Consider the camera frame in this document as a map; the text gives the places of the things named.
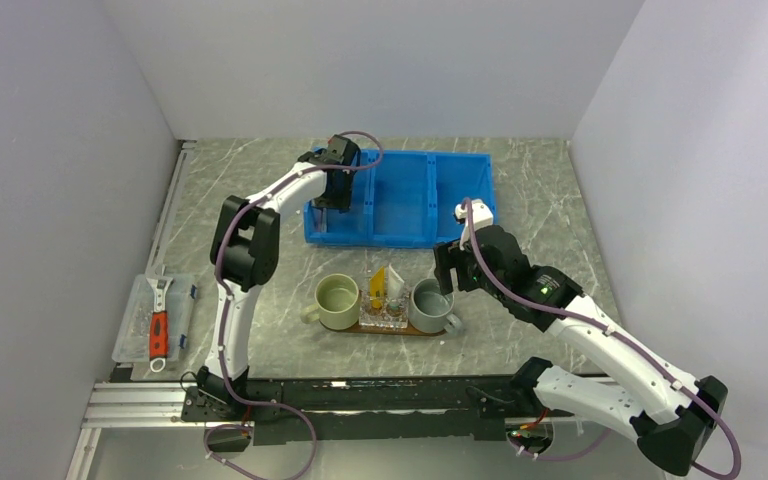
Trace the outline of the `white toothpaste tube green cap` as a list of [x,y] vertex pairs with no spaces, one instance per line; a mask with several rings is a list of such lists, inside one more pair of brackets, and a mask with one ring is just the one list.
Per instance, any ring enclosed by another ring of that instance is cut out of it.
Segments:
[[387,309],[393,315],[400,314],[402,311],[402,294],[405,287],[405,281],[392,265],[387,267],[386,283]]

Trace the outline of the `grey ceramic mug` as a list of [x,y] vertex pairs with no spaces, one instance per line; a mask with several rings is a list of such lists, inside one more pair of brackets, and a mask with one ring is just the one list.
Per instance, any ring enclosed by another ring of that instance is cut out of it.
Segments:
[[421,280],[414,286],[409,298],[408,321],[428,335],[457,335],[463,330],[462,320],[454,314],[453,295],[443,294],[434,278]]

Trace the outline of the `yellow orange tube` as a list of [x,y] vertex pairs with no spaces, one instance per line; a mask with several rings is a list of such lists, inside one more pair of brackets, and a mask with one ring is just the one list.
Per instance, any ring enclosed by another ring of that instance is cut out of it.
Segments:
[[387,267],[382,266],[369,280],[369,302],[374,310],[384,307],[387,295]]

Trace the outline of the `clear glass toothbrush holder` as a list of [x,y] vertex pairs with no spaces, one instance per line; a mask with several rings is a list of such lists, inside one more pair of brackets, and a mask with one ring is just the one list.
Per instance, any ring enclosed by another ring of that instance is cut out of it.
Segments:
[[402,311],[400,314],[393,315],[387,309],[387,302],[381,310],[374,310],[370,307],[369,293],[361,291],[361,307],[358,323],[361,325],[387,326],[391,328],[404,328],[408,323],[408,307],[410,294],[402,294]]

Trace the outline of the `light green ceramic mug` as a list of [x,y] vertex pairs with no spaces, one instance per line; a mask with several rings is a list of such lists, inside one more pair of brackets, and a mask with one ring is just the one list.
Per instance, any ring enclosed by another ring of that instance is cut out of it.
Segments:
[[361,293],[357,283],[344,274],[330,274],[319,281],[314,303],[300,312],[304,324],[319,323],[323,327],[343,331],[358,323]]

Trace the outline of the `brown oval wooden tray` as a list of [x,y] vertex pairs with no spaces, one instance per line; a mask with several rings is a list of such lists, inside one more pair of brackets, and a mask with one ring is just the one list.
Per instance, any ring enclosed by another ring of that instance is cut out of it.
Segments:
[[355,333],[355,334],[378,334],[378,335],[400,335],[400,336],[417,336],[417,337],[436,337],[443,335],[444,330],[434,333],[427,333],[417,329],[412,324],[408,323],[404,328],[391,328],[387,326],[375,326],[375,325],[361,325],[356,323],[351,327],[340,330],[340,333]]

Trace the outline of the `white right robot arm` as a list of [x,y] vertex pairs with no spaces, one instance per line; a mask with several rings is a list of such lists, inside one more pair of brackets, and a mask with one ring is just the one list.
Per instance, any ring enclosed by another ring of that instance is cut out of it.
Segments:
[[532,357],[511,377],[517,411],[561,410],[635,442],[661,470],[685,476],[721,418],[728,395],[716,377],[701,379],[640,344],[566,274],[533,265],[499,225],[476,230],[466,244],[433,248],[441,289],[481,289],[515,319],[573,346],[610,376],[609,386]]

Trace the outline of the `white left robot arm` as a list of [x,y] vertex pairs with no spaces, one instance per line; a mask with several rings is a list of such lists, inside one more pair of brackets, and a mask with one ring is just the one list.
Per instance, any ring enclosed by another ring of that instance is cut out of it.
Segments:
[[282,218],[309,202],[348,210],[360,168],[359,146],[334,135],[324,147],[302,154],[288,173],[260,192],[224,200],[210,253],[218,291],[213,340],[196,374],[198,392],[208,397],[208,407],[221,419],[235,419],[247,406],[254,310],[278,265]]

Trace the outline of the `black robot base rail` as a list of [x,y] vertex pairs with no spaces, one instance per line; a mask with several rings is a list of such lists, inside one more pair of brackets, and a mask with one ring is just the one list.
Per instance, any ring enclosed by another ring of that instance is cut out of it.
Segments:
[[245,403],[218,391],[185,389],[181,419],[250,428],[257,446],[331,440],[467,437],[502,441],[514,428],[547,422],[535,397],[507,375],[249,379]]

